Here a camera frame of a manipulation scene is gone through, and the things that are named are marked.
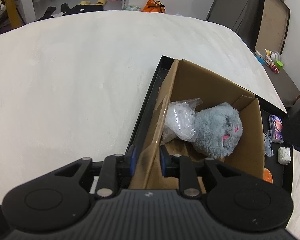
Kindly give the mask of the purple tissue pack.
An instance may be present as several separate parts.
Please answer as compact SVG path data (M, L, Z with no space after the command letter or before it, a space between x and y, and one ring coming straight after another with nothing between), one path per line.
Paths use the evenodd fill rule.
M283 124L281 118L275 115L270 115L268 119L272 142L278 144L284 143L282 135Z

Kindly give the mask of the large brown framed board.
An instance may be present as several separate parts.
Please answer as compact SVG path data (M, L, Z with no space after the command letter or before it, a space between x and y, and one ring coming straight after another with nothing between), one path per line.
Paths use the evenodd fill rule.
M260 28L254 49L269 49L281 54L287 38L290 9L281 0L260 2Z

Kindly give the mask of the black rectangular tray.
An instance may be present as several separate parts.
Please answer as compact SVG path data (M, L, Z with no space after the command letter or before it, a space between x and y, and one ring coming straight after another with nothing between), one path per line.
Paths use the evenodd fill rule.
M243 122L243 135L234 152L224 159L227 165L257 178L263 178L263 125L262 110L280 117L287 117L284 108L278 108L267 100L232 81L187 60L173 60L163 56L158 64L164 75L158 83L151 82L144 100L139 124L132 144L139 156L136 171L130 182L131 189L177 189L176 178L162 176L159 146L171 101L200 98L203 104L198 110L227 102L239 111Z

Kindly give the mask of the white fluffy cube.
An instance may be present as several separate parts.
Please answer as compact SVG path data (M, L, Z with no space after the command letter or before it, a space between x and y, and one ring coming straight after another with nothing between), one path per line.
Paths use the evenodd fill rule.
M290 147L280 147L278 149L278 162L281 165L287 165L291 162Z

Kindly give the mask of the orange bag on floor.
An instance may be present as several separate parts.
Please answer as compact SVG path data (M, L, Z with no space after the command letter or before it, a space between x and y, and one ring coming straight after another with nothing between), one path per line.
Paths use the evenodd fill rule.
M164 14L166 9L160 1L148 0L142 9L142 12L159 12Z

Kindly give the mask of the clear plastic bag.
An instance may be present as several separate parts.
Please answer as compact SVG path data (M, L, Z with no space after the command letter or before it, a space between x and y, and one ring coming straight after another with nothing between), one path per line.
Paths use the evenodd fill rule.
M170 102L162 131L161 143L166 144L176 138L194 142L197 137L194 127L196 107L202 103L200 98Z

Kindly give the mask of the grey plush mouse toy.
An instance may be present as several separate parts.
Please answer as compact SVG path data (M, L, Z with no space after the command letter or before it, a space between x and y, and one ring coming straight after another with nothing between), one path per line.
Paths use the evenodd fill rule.
M227 102L196 113L194 127L194 149L215 159L231 155L243 133L238 110Z

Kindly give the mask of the brown cardboard box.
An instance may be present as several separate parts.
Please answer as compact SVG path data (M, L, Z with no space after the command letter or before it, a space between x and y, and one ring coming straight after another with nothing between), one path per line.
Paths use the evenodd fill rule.
M162 138L172 103L199 100L194 110L196 139L189 142ZM159 147L194 161L205 157L257 178L264 173L263 127L259 101L241 86L187 60L174 60L157 89L150 124L131 179L131 189L176 189L175 178L161 174Z

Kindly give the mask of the green toy cup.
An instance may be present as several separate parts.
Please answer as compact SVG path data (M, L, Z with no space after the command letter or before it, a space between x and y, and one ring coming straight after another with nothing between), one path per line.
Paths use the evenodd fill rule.
M284 64L280 60L276 60L274 63L278 69L281 69L284 66Z

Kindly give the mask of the hamburger plush toy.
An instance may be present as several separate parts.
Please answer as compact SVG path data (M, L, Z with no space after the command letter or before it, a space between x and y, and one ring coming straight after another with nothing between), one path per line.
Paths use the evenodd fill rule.
M265 168L263 172L263 180L268 183L273 183L273 176L269 169Z

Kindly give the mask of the blue-grey bunny felt toy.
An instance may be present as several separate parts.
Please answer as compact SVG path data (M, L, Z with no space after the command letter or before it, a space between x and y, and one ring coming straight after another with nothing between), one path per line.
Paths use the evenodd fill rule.
M274 155L271 143L271 130L267 130L264 134L264 153L268 157L272 157Z

